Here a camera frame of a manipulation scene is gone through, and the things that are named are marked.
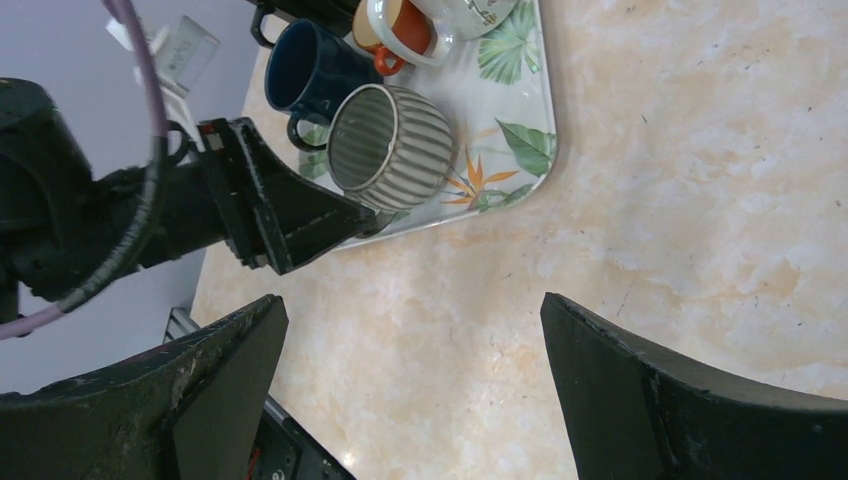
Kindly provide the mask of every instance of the gray floor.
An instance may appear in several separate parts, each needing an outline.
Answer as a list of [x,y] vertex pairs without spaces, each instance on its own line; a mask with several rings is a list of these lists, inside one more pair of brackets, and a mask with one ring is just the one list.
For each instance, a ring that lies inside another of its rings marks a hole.
[[[150,26],[188,15],[218,37],[215,58],[194,87],[196,119],[241,112],[257,46],[244,0],[135,2]],[[50,92],[95,177],[146,162],[150,121],[133,59],[105,30],[101,2],[4,0],[0,75],[33,80]],[[171,307],[190,303],[203,253],[121,280],[91,303],[24,339],[0,342],[0,392],[28,393],[151,348],[162,341]],[[43,305],[25,296],[22,311]]]

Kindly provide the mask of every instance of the orange flower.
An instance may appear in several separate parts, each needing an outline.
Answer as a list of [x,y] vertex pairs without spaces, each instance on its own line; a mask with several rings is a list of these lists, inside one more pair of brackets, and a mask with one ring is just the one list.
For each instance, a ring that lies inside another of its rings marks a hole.
[[518,173],[517,170],[512,172],[501,172],[486,177],[484,179],[483,159],[478,155],[477,168],[474,168],[474,163],[471,161],[471,153],[468,151],[467,146],[465,147],[465,163],[468,166],[468,180],[462,178],[462,176],[459,175],[458,177],[461,181],[457,181],[452,178],[448,179],[448,183],[450,183],[461,191],[457,195],[460,195],[462,198],[443,203],[451,205],[470,205],[473,208],[476,204],[477,198],[480,196],[481,193],[485,191],[486,185],[506,180],[507,178]]

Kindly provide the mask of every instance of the orange mug handle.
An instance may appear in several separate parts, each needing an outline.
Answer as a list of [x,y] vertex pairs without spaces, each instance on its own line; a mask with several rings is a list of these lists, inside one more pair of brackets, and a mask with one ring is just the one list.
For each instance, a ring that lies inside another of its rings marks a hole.
[[[389,64],[386,63],[389,59],[394,59],[394,66],[390,67]],[[377,69],[377,73],[384,77],[396,74],[401,68],[403,68],[404,65],[406,65],[406,60],[392,53],[392,51],[386,48],[385,45],[380,45],[374,52],[374,67]]]

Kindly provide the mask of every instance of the black container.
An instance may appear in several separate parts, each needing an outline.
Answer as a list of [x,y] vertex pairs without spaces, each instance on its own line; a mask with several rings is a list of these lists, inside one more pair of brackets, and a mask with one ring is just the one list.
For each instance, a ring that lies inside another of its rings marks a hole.
[[329,30],[333,35],[344,37],[350,33],[353,15],[359,0],[247,0],[256,5],[256,13],[250,24],[250,34],[262,47],[272,47],[274,42],[262,34],[262,20],[267,15],[276,15],[287,22],[306,18]]

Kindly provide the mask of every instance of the table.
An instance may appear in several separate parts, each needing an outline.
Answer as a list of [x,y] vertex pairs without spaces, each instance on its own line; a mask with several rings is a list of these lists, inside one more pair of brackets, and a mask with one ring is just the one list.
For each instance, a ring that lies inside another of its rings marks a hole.
[[[532,197],[283,278],[207,253],[193,316],[283,296],[271,393],[359,478],[576,478],[546,291],[715,367],[848,399],[848,5],[542,9],[560,144]],[[264,100],[267,57],[244,113],[296,155]]]

